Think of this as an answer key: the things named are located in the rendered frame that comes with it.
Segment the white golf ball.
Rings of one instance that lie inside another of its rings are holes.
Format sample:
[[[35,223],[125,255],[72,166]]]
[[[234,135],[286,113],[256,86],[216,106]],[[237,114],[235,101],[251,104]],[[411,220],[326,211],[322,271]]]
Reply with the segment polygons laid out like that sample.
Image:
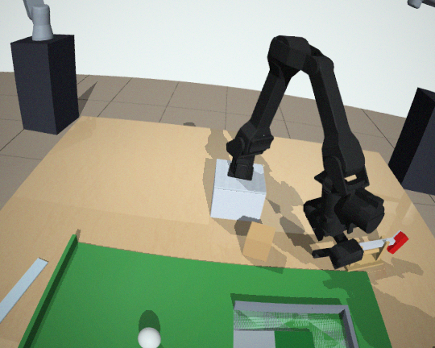
[[[157,329],[145,328],[139,332],[139,344],[142,348],[157,348],[161,342],[161,336]]]

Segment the green putting mat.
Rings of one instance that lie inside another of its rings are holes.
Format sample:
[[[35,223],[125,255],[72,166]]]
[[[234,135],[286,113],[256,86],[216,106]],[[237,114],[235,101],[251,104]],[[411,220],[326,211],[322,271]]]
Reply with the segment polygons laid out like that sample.
[[[78,242],[30,348],[234,348],[236,300],[348,305],[359,348],[392,348],[367,271],[213,263]]]

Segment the tan cardboard box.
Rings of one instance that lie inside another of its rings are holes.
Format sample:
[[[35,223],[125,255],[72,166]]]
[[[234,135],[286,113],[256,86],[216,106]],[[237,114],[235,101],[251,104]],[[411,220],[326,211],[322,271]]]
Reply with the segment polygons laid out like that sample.
[[[242,255],[267,262],[276,228],[251,222]]]

